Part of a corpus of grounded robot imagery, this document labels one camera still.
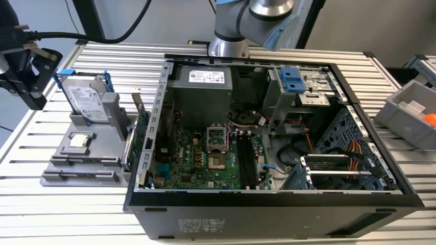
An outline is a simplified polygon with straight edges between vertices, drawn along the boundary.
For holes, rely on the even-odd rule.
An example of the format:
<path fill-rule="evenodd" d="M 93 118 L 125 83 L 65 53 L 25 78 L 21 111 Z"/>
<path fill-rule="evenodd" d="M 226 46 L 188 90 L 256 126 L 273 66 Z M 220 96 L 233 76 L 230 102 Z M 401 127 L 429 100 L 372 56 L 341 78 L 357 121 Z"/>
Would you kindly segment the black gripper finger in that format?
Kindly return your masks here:
<path fill-rule="evenodd" d="M 6 74 L 1 74 L 1 88 L 4 88 L 12 96 L 20 98 L 29 107 L 28 87 L 20 80 L 17 80 L 14 75 L 8 76 Z"/>
<path fill-rule="evenodd" d="M 22 100 L 30 110 L 41 110 L 46 104 L 42 92 L 56 73 L 62 54 L 48 48 L 33 48 L 29 50 L 29 55 L 33 59 L 22 70 L 21 81 L 25 86 Z"/>

